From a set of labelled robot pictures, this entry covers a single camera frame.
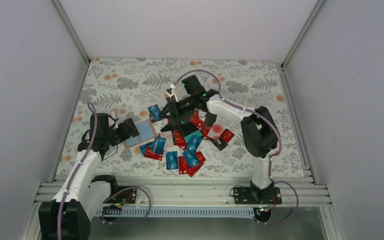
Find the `teal striped card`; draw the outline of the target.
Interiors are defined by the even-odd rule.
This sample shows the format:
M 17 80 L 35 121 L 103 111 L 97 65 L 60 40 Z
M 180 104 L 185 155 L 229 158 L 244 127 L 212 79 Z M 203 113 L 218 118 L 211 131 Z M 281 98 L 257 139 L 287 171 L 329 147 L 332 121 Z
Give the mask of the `teal striped card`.
M 189 142 L 189 140 L 194 137 L 194 136 L 198 136 L 198 137 L 202 137 L 202 132 L 200 130 L 196 130 L 186 136 L 183 137 L 183 139 L 186 141 L 186 142 Z

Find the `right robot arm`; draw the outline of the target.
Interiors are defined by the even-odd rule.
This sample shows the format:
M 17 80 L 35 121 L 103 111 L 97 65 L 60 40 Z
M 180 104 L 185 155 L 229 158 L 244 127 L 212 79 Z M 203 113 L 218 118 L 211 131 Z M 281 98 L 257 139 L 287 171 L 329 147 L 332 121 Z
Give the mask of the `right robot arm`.
M 175 94 L 176 83 L 165 91 L 166 105 L 159 117 L 168 123 L 162 131 L 178 131 L 186 137 L 199 128 L 190 119 L 195 110 L 206 113 L 213 123 L 217 117 L 223 117 L 240 124 L 245 148 L 254 157 L 253 173 L 249 194 L 258 204 L 264 203 L 270 196 L 275 196 L 275 180 L 272 177 L 272 158 L 282 151 L 282 140 L 269 110 L 248 108 L 222 96 L 221 89 L 206 90 L 193 71 L 179 79 L 187 97 L 178 99 Z

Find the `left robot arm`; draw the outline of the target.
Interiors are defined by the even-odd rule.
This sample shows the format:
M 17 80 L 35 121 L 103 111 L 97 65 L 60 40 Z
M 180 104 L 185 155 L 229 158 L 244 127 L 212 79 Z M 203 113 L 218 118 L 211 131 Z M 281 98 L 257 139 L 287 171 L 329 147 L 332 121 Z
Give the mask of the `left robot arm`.
M 44 240 L 87 240 L 91 221 L 100 205 L 119 197 L 115 176 L 96 175 L 110 147 L 139 135 L 134 121 L 118 121 L 107 113 L 94 113 L 90 129 L 77 146 L 76 161 L 59 192 L 38 209 Z

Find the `tan leather card holder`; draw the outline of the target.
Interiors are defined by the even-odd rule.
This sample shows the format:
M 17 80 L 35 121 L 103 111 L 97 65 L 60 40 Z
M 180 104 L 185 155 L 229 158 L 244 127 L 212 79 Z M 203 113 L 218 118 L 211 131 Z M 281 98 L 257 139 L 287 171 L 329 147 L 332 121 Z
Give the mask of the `tan leather card holder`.
M 150 119 L 139 122 L 135 126 L 138 130 L 139 135 L 135 137 L 130 137 L 129 139 L 124 141 L 123 146 L 125 149 L 129 149 L 133 146 L 154 139 L 157 136 L 153 123 Z

